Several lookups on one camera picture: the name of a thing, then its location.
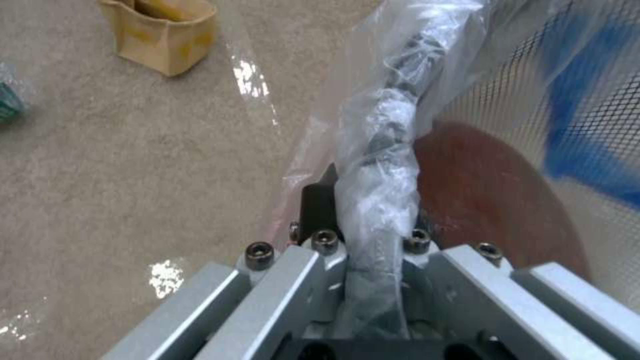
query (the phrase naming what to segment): metal frame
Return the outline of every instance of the metal frame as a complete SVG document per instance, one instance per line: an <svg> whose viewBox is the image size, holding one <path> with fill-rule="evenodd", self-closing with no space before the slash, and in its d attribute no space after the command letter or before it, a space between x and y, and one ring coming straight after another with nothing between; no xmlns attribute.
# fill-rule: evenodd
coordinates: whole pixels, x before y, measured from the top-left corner
<svg viewBox="0 0 640 360"><path fill-rule="evenodd" d="M318 253L289 247L195 359L270 359L283 340L302 335L323 276Z"/></svg>
<svg viewBox="0 0 640 360"><path fill-rule="evenodd" d="M209 263L102 358L190 358L249 290L247 276L227 266Z"/></svg>
<svg viewBox="0 0 640 360"><path fill-rule="evenodd" d="M431 256L425 274L447 334L491 334L520 359L611 359L468 245Z"/></svg>
<svg viewBox="0 0 640 360"><path fill-rule="evenodd" d="M567 269L551 263L511 278L614 357L640 358L640 316Z"/></svg>

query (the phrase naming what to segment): plastic-wrapped part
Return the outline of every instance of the plastic-wrapped part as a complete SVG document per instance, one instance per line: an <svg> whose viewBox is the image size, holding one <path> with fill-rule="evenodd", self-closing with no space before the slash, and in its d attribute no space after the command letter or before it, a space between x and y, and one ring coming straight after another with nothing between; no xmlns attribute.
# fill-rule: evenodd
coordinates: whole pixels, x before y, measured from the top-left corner
<svg viewBox="0 0 640 360"><path fill-rule="evenodd" d="M293 150L264 231L268 240L283 244L286 225L298 212L300 188L336 162L338 221L350 255L339 336L407 336L399 264L401 239L410 234L418 210L415 137L428 134L446 107L455 110L466 89L496 74L519 96L500 102L514 109L511 121L526 117L549 83L597 35L607 21L600 9L608 4L385 1L354 29ZM580 31L564 20L567 13L578 17ZM545 61L548 51L531 51L519 68L500 67L522 57L522 44L540 48L540 30L547 28L554 29L555 38L571 35L556 61ZM481 111L472 116L492 111L489 91L471 94L470 104Z"/></svg>
<svg viewBox="0 0 640 360"><path fill-rule="evenodd" d="M29 86L16 78L15 71L0 61L0 123L25 111L29 91Z"/></svg>

